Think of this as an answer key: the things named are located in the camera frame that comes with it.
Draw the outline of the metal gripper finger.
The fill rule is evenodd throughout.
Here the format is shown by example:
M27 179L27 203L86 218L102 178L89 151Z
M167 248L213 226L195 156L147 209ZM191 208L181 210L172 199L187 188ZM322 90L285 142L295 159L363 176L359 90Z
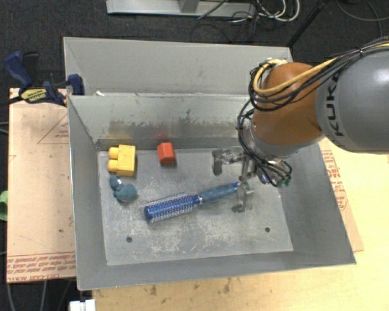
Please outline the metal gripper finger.
M212 170L215 176L221 175L224 165L243 164L245 161L244 153L237 149L233 150L233 148L219 148L213 150L211 154L213 157Z
M234 213L243 213L246 210L252 210L253 194L254 190L247 182L240 182L239 186L237 187L237 199L239 202L237 205L234 205L231 210Z

